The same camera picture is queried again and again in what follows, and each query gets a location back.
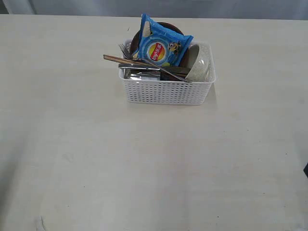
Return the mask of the silver table knife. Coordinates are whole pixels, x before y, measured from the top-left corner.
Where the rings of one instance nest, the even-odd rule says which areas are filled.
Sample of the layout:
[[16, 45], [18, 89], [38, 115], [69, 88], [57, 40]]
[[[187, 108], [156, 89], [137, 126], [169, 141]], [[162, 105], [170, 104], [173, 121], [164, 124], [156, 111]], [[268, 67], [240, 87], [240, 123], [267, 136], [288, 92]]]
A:
[[165, 69], [168, 72], [178, 73], [178, 74], [188, 74], [190, 72], [190, 68], [187, 67], [177, 67], [177, 66], [166, 66], [166, 67], [154, 67], [150, 65], [138, 65], [138, 64], [118, 64], [119, 68], [122, 69], [140, 69], [140, 70], [162, 70]]

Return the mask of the wooden chopstick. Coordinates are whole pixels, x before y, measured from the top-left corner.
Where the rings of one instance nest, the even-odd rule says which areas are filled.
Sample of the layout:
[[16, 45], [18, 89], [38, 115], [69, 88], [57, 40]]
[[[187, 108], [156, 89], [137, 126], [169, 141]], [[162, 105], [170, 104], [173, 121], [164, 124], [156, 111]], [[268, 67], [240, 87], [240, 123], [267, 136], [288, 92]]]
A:
[[139, 62], [139, 61], [133, 61], [133, 60], [124, 59], [124, 58], [120, 58], [120, 57], [115, 57], [115, 56], [111, 56], [111, 55], [107, 55], [107, 54], [104, 54], [103, 58], [105, 60], [108, 60], [108, 61], [117, 62], [117, 63], [123, 63], [123, 64], [128, 64], [128, 63], [131, 63], [131, 64], [144, 64], [144, 63]]
[[141, 61], [133, 61], [124, 58], [114, 57], [110, 55], [104, 55], [103, 58], [108, 61], [118, 63], [119, 67], [123, 68], [133, 68], [133, 69], [141, 69], [141, 70], [155, 70], [161, 71], [168, 75], [171, 75], [175, 78], [183, 78], [188, 75], [190, 69], [187, 67], [178, 67], [178, 66], [165, 66], [160, 67], [156, 64], [150, 63], [149, 61], [141, 62]]

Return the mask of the silver metal fork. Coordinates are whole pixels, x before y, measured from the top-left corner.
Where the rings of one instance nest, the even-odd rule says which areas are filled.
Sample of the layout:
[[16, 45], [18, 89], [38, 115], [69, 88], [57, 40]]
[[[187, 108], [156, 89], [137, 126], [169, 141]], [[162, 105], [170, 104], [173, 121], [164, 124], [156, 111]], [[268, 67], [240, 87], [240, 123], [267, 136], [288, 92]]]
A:
[[[132, 55], [129, 53], [128, 49], [124, 46], [124, 44], [119, 44], [119, 47], [123, 53], [123, 56], [126, 58], [126, 59], [129, 59], [129, 60], [133, 60], [133, 57]], [[141, 61], [141, 62], [145, 62], [146, 60], [145, 59], [138, 59], [138, 60], [133, 60], [133, 61]]]

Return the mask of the brown round plate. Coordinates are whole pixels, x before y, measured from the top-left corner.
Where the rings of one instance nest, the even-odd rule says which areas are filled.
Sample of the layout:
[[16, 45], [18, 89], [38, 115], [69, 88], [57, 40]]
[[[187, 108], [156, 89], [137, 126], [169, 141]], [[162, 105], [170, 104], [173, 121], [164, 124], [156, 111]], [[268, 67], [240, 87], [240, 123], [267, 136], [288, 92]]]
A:
[[[165, 27], [165, 28], [168, 28], [168, 29], [171, 29], [179, 34], [182, 34], [183, 33], [174, 25], [172, 24], [169, 24], [169, 23], [165, 23], [165, 22], [158, 22], [161, 26]], [[134, 38], [132, 39], [132, 42], [130, 44], [130, 54], [133, 54], [137, 49], [138, 49], [138, 45], [139, 45], [139, 34], [140, 34], [140, 31], [138, 31], [136, 33], [136, 35], [134, 36]], [[186, 52], [184, 53], [183, 57], [182, 57], [182, 60], [179, 64], [180, 67], [187, 67], [188, 65], [188, 60], [189, 60], [189, 49], [187, 48], [186, 49]]]

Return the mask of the white perforated plastic basket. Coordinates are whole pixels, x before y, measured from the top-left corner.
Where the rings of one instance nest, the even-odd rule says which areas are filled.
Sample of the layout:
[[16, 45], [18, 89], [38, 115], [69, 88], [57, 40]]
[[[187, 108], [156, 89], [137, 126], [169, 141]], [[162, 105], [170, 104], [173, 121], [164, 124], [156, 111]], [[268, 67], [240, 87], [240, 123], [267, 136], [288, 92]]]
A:
[[205, 82], [136, 81], [125, 79], [125, 70], [120, 68], [118, 75], [124, 85], [127, 100], [130, 103], [201, 105], [216, 80], [216, 71], [209, 42], [193, 41], [190, 46], [198, 42], [206, 44], [209, 57]]

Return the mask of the brown wooden spoon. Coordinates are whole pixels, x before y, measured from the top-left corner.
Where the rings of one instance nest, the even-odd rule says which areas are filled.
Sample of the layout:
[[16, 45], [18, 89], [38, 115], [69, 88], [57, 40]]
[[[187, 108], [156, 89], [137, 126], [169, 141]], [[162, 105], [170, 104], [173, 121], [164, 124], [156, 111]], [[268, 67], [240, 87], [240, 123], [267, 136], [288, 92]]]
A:
[[183, 81], [183, 79], [186, 78], [185, 74], [180, 74], [180, 73], [172, 73], [172, 74], [177, 77], [174, 77], [166, 72], [160, 72], [160, 81]]

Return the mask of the blue Lay's chips bag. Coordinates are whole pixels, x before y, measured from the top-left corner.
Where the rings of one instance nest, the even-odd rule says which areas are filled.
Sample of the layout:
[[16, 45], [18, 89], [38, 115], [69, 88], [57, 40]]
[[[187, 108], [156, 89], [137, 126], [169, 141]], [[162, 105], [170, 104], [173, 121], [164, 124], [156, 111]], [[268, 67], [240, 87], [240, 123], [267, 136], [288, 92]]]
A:
[[154, 21], [147, 14], [141, 15], [139, 42], [131, 49], [134, 59], [148, 59], [158, 66], [178, 66], [193, 36], [183, 35]]

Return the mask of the speckled white ceramic bowl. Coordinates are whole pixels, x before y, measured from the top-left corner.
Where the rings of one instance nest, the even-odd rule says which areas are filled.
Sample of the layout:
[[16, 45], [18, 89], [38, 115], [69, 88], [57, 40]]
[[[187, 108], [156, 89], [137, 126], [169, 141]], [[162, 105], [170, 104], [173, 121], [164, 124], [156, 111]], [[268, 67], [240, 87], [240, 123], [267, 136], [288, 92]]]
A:
[[195, 43], [188, 49], [187, 67], [190, 69], [186, 79], [191, 82], [205, 82], [209, 68], [209, 57], [205, 43]]

